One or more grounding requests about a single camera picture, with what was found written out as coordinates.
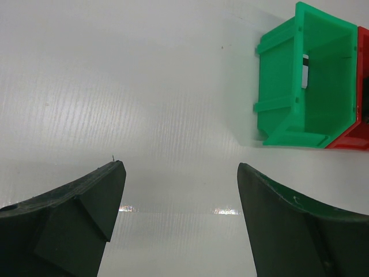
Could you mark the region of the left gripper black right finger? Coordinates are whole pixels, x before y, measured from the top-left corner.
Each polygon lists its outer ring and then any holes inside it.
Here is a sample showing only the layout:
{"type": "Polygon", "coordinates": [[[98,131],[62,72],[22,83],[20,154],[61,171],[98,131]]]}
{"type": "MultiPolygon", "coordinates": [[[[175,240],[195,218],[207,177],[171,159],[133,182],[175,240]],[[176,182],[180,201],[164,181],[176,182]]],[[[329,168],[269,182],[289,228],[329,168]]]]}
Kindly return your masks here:
{"type": "Polygon", "coordinates": [[[239,196],[257,276],[368,276],[368,216],[314,200],[246,163],[239,196]]]}

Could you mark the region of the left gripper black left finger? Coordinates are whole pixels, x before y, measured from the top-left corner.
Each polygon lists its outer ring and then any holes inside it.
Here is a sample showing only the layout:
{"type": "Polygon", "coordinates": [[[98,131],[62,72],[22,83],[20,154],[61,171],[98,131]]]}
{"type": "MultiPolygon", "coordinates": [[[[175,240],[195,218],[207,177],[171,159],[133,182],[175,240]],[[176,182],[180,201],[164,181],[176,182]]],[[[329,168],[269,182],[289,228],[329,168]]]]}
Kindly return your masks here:
{"type": "Polygon", "coordinates": [[[2,276],[96,276],[121,204],[119,160],[1,209],[2,276]]]}

